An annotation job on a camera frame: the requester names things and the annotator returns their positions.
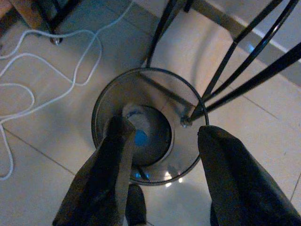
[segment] metal rod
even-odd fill
[[[50,21],[51,26],[55,29],[81,1],[82,0],[69,0],[60,12],[58,12]]]
[[[59,13],[61,11],[60,3],[58,3],[57,0],[52,0],[52,3],[54,4],[56,11]]]
[[[138,172],[139,172],[139,174],[140,174],[140,176],[141,176],[141,178],[142,178],[143,180],[150,181],[150,180],[147,178],[147,175],[145,174],[145,172],[143,171],[143,169],[142,169],[140,166],[136,166],[136,165],[133,165],[133,166],[137,168],[137,170],[138,170]]]
[[[146,67],[150,67],[150,65],[151,65],[151,60],[154,55],[157,42],[159,41],[159,39],[163,33],[164,27],[168,21],[168,18],[170,16],[171,12],[174,9],[176,3],[177,3],[177,0],[169,0],[166,8],[164,9],[163,15],[162,15],[162,17],[159,21],[159,24],[157,26],[157,29],[155,31],[155,36],[153,37],[152,42],[151,42],[150,51],[148,53],[148,57],[147,57],[147,61],[146,61]]]
[[[40,1],[35,1],[35,4],[38,8],[38,11],[43,19],[43,21],[45,22],[46,24],[46,27],[47,29],[49,30],[49,33],[51,34],[54,34],[54,29],[53,27],[51,26],[51,22],[50,20],[48,19],[48,16],[47,16],[47,13],[45,11],[45,9],[43,8],[43,6],[40,4]]]
[[[160,85],[159,83],[155,82],[153,79],[148,78],[147,76],[145,76],[143,73],[139,74],[139,77],[141,79],[143,79],[146,83],[148,83],[149,85],[155,87],[157,90],[161,91],[162,93],[164,93],[166,96],[168,96],[169,98],[172,98],[173,100],[177,101],[178,103],[185,105],[185,106],[189,106],[189,107],[195,107],[192,103],[190,103],[189,101],[183,99],[182,97],[180,97],[179,95],[175,94],[174,92],[170,91],[169,89],[165,88],[164,86]]]
[[[188,13],[194,0],[187,0],[186,5],[184,7],[184,12]]]
[[[250,64],[254,59],[261,53],[261,51],[266,47],[269,41],[274,37],[276,32],[282,26],[284,21],[288,18],[290,13],[295,8],[296,4],[299,0],[290,0],[287,4],[286,8],[283,10],[281,15],[278,17],[273,26],[269,29],[267,34],[263,37],[263,39],[259,42],[259,44],[255,47],[255,49],[251,52],[251,54],[246,58],[246,60],[238,67],[238,69],[212,94],[204,97],[204,102],[210,100],[211,98],[217,96],[222,91],[224,91]]]
[[[260,84],[264,83],[266,80],[272,78],[291,64],[295,63],[301,58],[301,42],[268,66],[266,69],[258,73],[256,76],[251,78],[249,81],[236,88],[220,100],[214,102],[209,107],[207,107],[207,111],[211,112],[214,109],[230,102],[231,100],[241,96],[242,94],[254,89]],[[199,118],[201,115],[197,115],[195,118],[190,118],[190,121],[194,121]]]
[[[248,34],[250,33],[254,27],[256,27],[274,8],[276,8],[282,0],[273,0],[270,4],[266,6],[263,11],[258,14],[258,16],[234,39],[230,49],[228,50],[227,54],[225,55],[224,59],[222,60],[220,66],[218,67],[217,71],[215,72],[213,78],[211,79],[209,85],[207,86],[203,98],[210,95],[213,88],[216,85],[217,80],[219,79],[221,73],[223,72],[226,64],[228,63],[230,57],[232,56],[236,46],[238,43]]]

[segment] black metal leg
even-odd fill
[[[82,0],[69,0],[51,20],[51,26],[56,28],[81,1]]]
[[[240,87],[236,88],[220,100],[214,102],[210,106],[207,107],[207,111],[211,112],[214,109],[230,102],[231,100],[241,96],[242,94],[254,89],[255,87],[259,86],[260,84],[264,83],[266,80],[272,78],[291,64],[295,63],[301,58],[301,42],[268,66],[266,69],[258,73],[256,76],[251,78],[249,81],[241,85]],[[191,121],[196,120],[200,116],[196,116],[195,118],[190,118]]]
[[[159,21],[159,24],[157,26],[157,29],[155,31],[155,36],[153,37],[152,42],[151,42],[150,51],[149,51],[149,54],[147,57],[146,67],[150,67],[150,65],[151,65],[151,60],[154,55],[157,42],[159,41],[159,39],[163,33],[164,27],[168,21],[168,18],[170,16],[171,12],[174,9],[176,3],[177,3],[177,0],[170,0],[163,12],[163,15],[162,15],[162,17]]]
[[[51,34],[53,34],[54,33],[54,29],[51,26],[50,20],[48,19],[48,16],[46,14],[45,9],[42,7],[42,5],[40,4],[39,1],[36,1],[35,4],[36,4],[36,6],[38,8],[39,13],[41,14],[41,17],[42,17],[43,21],[46,24],[47,29],[49,30],[49,32]]]
[[[284,21],[288,18],[292,10],[295,8],[299,0],[290,0],[287,4],[286,8],[283,10],[279,18],[273,24],[273,26],[269,29],[267,34],[263,37],[263,39],[259,42],[259,44],[255,47],[255,49],[251,52],[251,54],[247,57],[247,59],[238,67],[238,69],[212,94],[207,97],[204,97],[204,102],[210,100],[211,98],[217,96],[223,90],[225,90],[250,64],[254,59],[261,53],[261,51],[266,47],[269,41],[274,37],[276,32],[282,26]]]
[[[271,11],[273,11],[274,8],[276,8],[282,0],[273,0],[239,35],[238,37],[233,41],[230,49],[228,50],[227,54],[225,55],[224,59],[222,60],[222,63],[220,64],[219,68],[215,72],[213,78],[211,79],[208,87],[206,88],[203,98],[208,97],[213,88],[216,85],[217,80],[221,76],[226,64],[228,63],[230,57],[232,56],[236,46],[238,43],[248,34],[250,33],[254,27],[256,27]]]
[[[36,5],[38,7],[38,11],[41,14],[43,21],[46,24],[47,29],[49,30],[49,33],[55,34],[55,29],[52,26],[51,21],[48,19],[45,9],[42,7],[39,1],[36,1]],[[62,38],[50,38],[50,42],[54,45],[59,45],[62,41],[63,41]]]
[[[56,11],[59,13],[61,11],[60,3],[58,3],[57,0],[52,0],[52,3],[54,4]]]
[[[187,0],[187,3],[186,3],[186,5],[185,5],[185,7],[184,7],[184,12],[186,12],[186,13],[189,12],[189,10],[190,10],[190,8],[191,8],[191,6],[192,6],[193,1],[194,1],[194,0]]]

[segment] blue object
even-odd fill
[[[147,144],[147,135],[140,129],[136,131],[135,144],[139,147]]]
[[[249,43],[248,44],[248,49],[249,49],[249,52],[252,53],[253,50],[255,49],[255,47],[251,43]]]

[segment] black wire mesh bin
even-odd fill
[[[187,126],[196,106],[203,117]],[[172,182],[199,161],[197,133],[208,115],[197,91],[180,76],[158,68],[138,68],[115,78],[100,94],[92,115],[95,146],[108,120],[126,117],[136,128],[131,181],[142,185]]]

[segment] white cable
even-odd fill
[[[6,134],[5,134],[5,131],[4,131],[4,128],[3,128],[2,124],[5,123],[5,122],[7,122],[7,121],[9,121],[9,120],[11,120],[11,119],[17,119],[17,118],[29,115],[31,113],[34,113],[34,112],[42,109],[43,107],[45,107],[47,105],[50,105],[51,103],[53,103],[53,102],[55,102],[57,100],[62,99],[63,97],[65,97],[66,95],[68,95],[73,90],[74,86],[84,86],[84,85],[86,85],[90,81],[90,79],[91,79],[94,71],[96,70],[96,68],[97,68],[97,66],[99,64],[101,56],[102,56],[103,47],[102,47],[101,41],[98,38],[99,33],[101,31],[103,31],[104,29],[107,29],[107,28],[115,25],[116,23],[118,23],[126,15],[126,13],[130,10],[130,8],[131,8],[132,5],[133,5],[133,2],[131,2],[129,4],[129,6],[126,8],[126,10],[116,20],[114,20],[110,24],[108,24],[108,25],[100,28],[99,30],[97,30],[96,33],[94,33],[93,31],[89,31],[89,30],[78,30],[78,31],[75,31],[75,32],[72,32],[72,33],[68,33],[68,34],[49,34],[47,32],[42,32],[42,31],[38,31],[38,30],[27,30],[27,31],[23,32],[23,34],[21,35],[20,40],[19,40],[17,46],[15,47],[15,49],[11,53],[9,53],[9,54],[7,54],[5,56],[0,56],[0,60],[2,60],[2,59],[8,59],[8,58],[12,57],[18,51],[18,49],[20,48],[20,46],[22,44],[23,39],[28,34],[40,34],[40,35],[43,35],[43,36],[46,36],[46,37],[50,37],[50,38],[68,38],[68,37],[71,37],[71,36],[74,36],[74,35],[77,35],[77,34],[80,34],[80,33],[88,33],[88,34],[93,35],[91,41],[89,42],[87,48],[85,49],[84,53],[80,57],[77,65],[76,65],[76,67],[74,69],[72,80],[69,79],[66,75],[64,75],[61,71],[59,71],[58,69],[56,69],[47,60],[43,59],[42,57],[40,57],[38,55],[32,54],[32,53],[21,53],[21,54],[16,55],[15,57],[13,57],[8,62],[8,64],[0,72],[0,78],[1,78],[1,76],[4,75],[4,73],[7,71],[7,69],[16,60],[18,60],[18,59],[20,59],[22,57],[33,57],[33,58],[36,58],[36,59],[42,61],[43,63],[45,63],[47,66],[49,66],[51,69],[53,69],[56,73],[58,73],[61,77],[63,77],[69,83],[71,83],[71,86],[68,88],[68,90],[66,92],[64,92],[63,94],[59,95],[58,97],[55,97],[55,98],[53,98],[53,99],[51,99],[51,100],[49,100],[49,101],[41,104],[40,106],[35,107],[33,109],[32,109],[32,107],[33,107],[33,105],[35,103],[35,98],[34,98],[33,92],[30,90],[30,88],[28,88],[27,86],[24,86],[22,84],[19,84],[19,83],[3,83],[3,84],[0,84],[0,87],[21,87],[21,88],[25,89],[29,93],[29,95],[31,96],[31,99],[32,99],[32,102],[31,102],[30,106],[27,107],[25,110],[22,110],[22,111],[20,111],[18,113],[14,113],[14,114],[0,115],[0,131],[1,131],[1,134],[2,134],[2,137],[3,137],[3,140],[4,140],[4,144],[5,144],[7,153],[8,153],[8,158],[9,158],[9,163],[10,163],[10,167],[9,167],[8,173],[6,175],[0,177],[0,180],[3,181],[3,180],[8,179],[11,176],[11,174],[12,174],[12,172],[14,170],[13,155],[12,155],[10,147],[8,145],[7,137],[6,137]],[[84,83],[76,83],[76,77],[77,77],[79,66],[82,63],[82,61],[84,60],[86,54],[88,53],[88,51],[92,47],[92,45],[93,45],[93,43],[94,43],[95,40],[96,40],[96,42],[97,42],[97,44],[99,46],[99,54],[98,54],[97,60],[96,60],[96,62],[94,64],[94,66],[92,67],[92,69],[91,69],[91,71],[90,71],[90,73],[89,73],[86,81]]]

